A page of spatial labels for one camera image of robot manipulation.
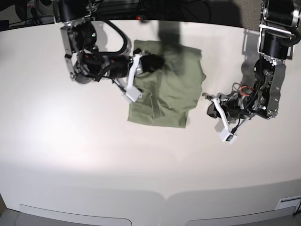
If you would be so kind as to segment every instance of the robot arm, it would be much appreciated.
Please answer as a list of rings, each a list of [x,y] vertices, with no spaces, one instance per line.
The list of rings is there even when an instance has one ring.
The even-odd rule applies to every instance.
[[[220,134],[223,141],[233,142],[237,129],[248,119],[258,115],[264,119],[276,117],[279,110],[280,91],[285,79],[285,60],[293,58],[294,45],[301,35],[300,5],[295,0],[263,0],[261,8],[258,53],[260,58],[254,68],[253,87],[242,86],[230,95],[209,95],[213,103],[207,114],[223,118],[225,129]],[[238,124],[233,129],[231,123]]]
[[[97,34],[91,21],[91,13],[86,11],[88,0],[54,0],[55,20],[62,22],[61,28],[65,47],[65,61],[70,78],[81,84],[110,79],[124,93],[126,100],[135,102],[142,92],[134,86],[135,76],[144,72],[153,72],[163,67],[164,59],[147,51],[136,50],[131,57],[127,36],[112,22],[103,20],[123,39],[123,46],[117,52],[100,52]],[[72,63],[73,54],[77,62]]]

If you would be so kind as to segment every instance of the wrinkled cloth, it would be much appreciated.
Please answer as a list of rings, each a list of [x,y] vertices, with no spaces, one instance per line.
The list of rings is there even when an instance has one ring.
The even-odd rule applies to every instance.
[[[162,70],[144,73],[135,79],[143,97],[132,103],[128,120],[151,125],[185,128],[188,112],[202,94],[201,50],[185,46],[166,46],[157,41],[135,40],[135,48],[163,56]]]

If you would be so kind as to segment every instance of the olive green fabric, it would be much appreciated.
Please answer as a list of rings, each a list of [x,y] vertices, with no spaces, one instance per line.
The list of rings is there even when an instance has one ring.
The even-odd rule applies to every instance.
[[[135,79],[143,97],[130,105],[128,120],[144,125],[185,128],[188,112],[194,109],[206,78],[201,68],[201,50],[166,46],[157,41],[135,41],[135,48],[164,56],[162,70]]]

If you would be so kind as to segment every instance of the table surface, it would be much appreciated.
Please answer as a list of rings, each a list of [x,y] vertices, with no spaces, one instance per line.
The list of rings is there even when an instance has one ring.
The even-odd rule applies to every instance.
[[[158,40],[157,21],[114,23],[132,42]],[[166,22],[163,27],[169,31],[174,25]],[[249,34],[252,48],[245,49],[244,29],[179,26],[181,44],[202,50],[206,93],[230,93],[232,84],[242,80],[246,58],[258,58],[257,34]],[[109,81],[71,82],[60,27],[0,32],[0,193],[8,208],[19,210],[24,204],[153,225],[177,194],[301,178],[300,44],[294,60],[287,61],[278,117],[253,118],[229,145],[220,141],[218,120],[207,116],[210,102],[203,97],[190,111],[186,129],[128,122],[127,102]],[[122,39],[110,27],[101,22],[95,27],[100,48],[121,47]],[[140,198],[128,200],[125,192],[125,197],[146,193],[148,209],[132,212]],[[113,200],[128,209],[107,208],[111,196],[122,197]]]

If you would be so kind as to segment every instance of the white table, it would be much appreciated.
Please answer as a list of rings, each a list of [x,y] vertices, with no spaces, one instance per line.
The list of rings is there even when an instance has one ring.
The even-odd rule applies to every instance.
[[[114,21],[131,41],[157,40],[158,22]],[[100,31],[101,23],[97,22]],[[121,38],[107,25],[109,50]],[[203,50],[203,91],[242,79],[244,30],[181,23],[182,44]],[[134,226],[274,210],[301,194],[301,44],[287,62],[279,115],[255,117],[222,143],[202,97],[186,129],[127,121],[109,81],[71,82],[60,25],[0,32],[0,193],[8,208],[130,219]]]

